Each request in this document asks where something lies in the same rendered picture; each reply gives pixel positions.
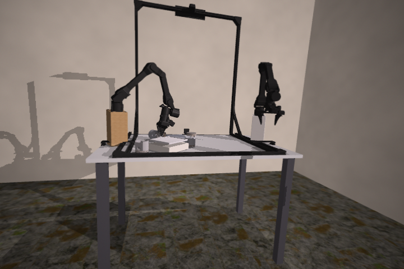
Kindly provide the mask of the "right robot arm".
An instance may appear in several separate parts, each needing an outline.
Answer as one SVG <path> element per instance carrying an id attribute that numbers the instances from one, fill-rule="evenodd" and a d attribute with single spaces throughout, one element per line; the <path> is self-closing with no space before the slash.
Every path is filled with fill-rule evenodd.
<path id="1" fill-rule="evenodd" d="M 156 72 L 154 72 L 156 71 Z M 154 73 L 157 76 L 159 76 L 160 83 L 162 86 L 162 91 L 163 91 L 163 103 L 164 104 L 160 105 L 159 107 L 162 107 L 161 114 L 166 114 L 170 115 L 172 117 L 178 118 L 180 115 L 180 110 L 175 108 L 173 105 L 173 99 L 172 96 L 169 93 L 169 88 L 167 84 L 167 79 L 166 79 L 166 73 L 163 72 L 157 65 L 153 62 L 147 63 L 143 70 L 136 76 L 134 77 L 127 85 L 119 88 L 118 90 L 115 91 L 115 94 L 111 96 L 111 111 L 112 112 L 123 112 L 123 99 L 127 99 L 128 96 L 130 96 L 129 92 L 141 81 L 143 80 L 147 75 Z M 118 103 L 120 102 L 120 103 Z M 170 107 L 170 108 L 168 108 Z"/>

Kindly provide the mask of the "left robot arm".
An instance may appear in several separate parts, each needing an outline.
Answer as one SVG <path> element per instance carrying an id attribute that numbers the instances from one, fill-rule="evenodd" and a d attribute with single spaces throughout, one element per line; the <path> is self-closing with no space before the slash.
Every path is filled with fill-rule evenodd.
<path id="1" fill-rule="evenodd" d="M 280 93 L 278 93 L 280 89 L 277 80 L 275 80 L 273 76 L 272 63 L 260 62 L 258 65 L 258 69 L 260 73 L 260 86 L 259 95 L 256 97 L 254 107 L 255 109 L 264 110 L 265 101 L 279 101 L 281 95 Z M 265 91 L 267 92 L 267 97 L 265 96 Z M 268 104 L 267 111 L 269 111 L 270 113 L 277 113 L 278 111 L 281 111 L 281 106 L 276 106 L 276 104 Z"/>

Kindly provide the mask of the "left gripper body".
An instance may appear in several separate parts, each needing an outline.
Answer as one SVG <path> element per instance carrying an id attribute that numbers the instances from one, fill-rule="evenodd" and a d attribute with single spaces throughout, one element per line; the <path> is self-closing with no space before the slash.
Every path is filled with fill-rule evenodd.
<path id="1" fill-rule="evenodd" d="M 267 106 L 268 106 L 268 104 L 274 105 L 275 102 L 274 102 L 274 101 L 266 101 L 266 103 L 265 103 L 265 110 L 255 109 L 254 113 L 255 113 L 255 114 L 270 113 L 269 111 L 266 112 L 266 111 L 267 111 Z M 271 114 L 284 115 L 285 112 L 284 112 L 284 110 L 281 110 L 280 112 L 271 113 Z"/>

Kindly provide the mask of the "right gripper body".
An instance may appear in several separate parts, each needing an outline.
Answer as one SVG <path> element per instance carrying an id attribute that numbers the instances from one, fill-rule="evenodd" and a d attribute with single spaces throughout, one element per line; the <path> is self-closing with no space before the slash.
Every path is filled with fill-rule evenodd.
<path id="1" fill-rule="evenodd" d="M 160 120 L 157 123 L 157 126 L 165 126 L 165 127 L 169 127 L 169 122 L 167 122 L 167 119 L 169 118 L 169 115 L 166 114 L 160 114 Z M 163 122 L 164 121 L 164 122 Z"/>

